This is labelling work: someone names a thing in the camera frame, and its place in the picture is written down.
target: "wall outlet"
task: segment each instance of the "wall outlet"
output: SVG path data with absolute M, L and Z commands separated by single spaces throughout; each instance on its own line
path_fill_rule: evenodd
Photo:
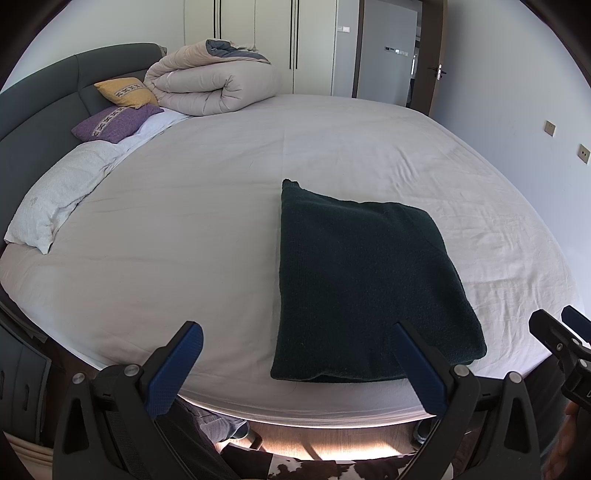
M 579 158 L 583 160 L 585 163 L 589 161 L 589 149 L 586 148 L 584 145 L 579 147 Z
M 548 122 L 548 120 L 546 120 L 544 132 L 546 132 L 549 136 L 553 137 L 554 132 L 556 132 L 556 125 L 554 125 L 552 122 Z

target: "white pillow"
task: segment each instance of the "white pillow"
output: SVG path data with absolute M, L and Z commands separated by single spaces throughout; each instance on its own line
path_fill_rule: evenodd
M 164 110 L 164 112 L 160 112 L 148 117 L 148 119 L 142 124 L 136 133 L 130 135 L 129 137 L 125 137 L 118 143 L 118 145 L 121 145 L 128 150 L 135 150 L 136 148 L 145 144 L 148 140 L 154 138 L 159 133 L 162 133 L 168 127 L 190 118 L 184 113 L 176 112 L 175 110 L 170 110 L 168 108 L 161 108 Z
M 31 187 L 12 218 L 4 240 L 48 253 L 59 227 L 124 153 L 119 144 L 103 140 L 78 145 Z

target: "black door handle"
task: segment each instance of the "black door handle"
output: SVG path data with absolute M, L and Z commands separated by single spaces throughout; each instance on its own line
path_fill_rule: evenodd
M 429 70 L 433 70 L 434 72 L 437 71 L 437 67 L 427 67 Z M 441 71 L 442 75 L 447 75 L 447 72 L 444 72 L 443 70 Z

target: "metal screw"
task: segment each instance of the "metal screw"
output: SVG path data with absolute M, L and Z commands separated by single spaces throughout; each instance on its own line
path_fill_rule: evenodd
M 513 383 L 521 383 L 521 380 L 523 379 L 519 373 L 511 372 L 509 373 L 509 380 L 511 380 Z
M 74 374 L 74 376 L 72 377 L 72 383 L 78 385 L 78 384 L 82 383 L 85 378 L 86 378 L 86 376 L 82 372 L 78 373 L 78 374 Z
M 453 367 L 453 371 L 458 377 L 467 377 L 470 375 L 470 369 L 466 365 L 456 365 Z
M 127 377 L 135 377 L 139 372 L 139 367 L 135 364 L 132 365 L 128 365 L 127 367 L 125 367 L 125 370 L 123 370 L 123 373 L 127 376 Z

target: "person's hand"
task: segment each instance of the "person's hand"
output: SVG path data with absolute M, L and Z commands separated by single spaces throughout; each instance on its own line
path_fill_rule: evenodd
M 558 442 L 544 466 L 544 480 L 556 480 L 567 466 L 567 455 L 577 439 L 577 413 L 579 406 L 569 402 L 564 413 L 567 418 L 558 433 Z

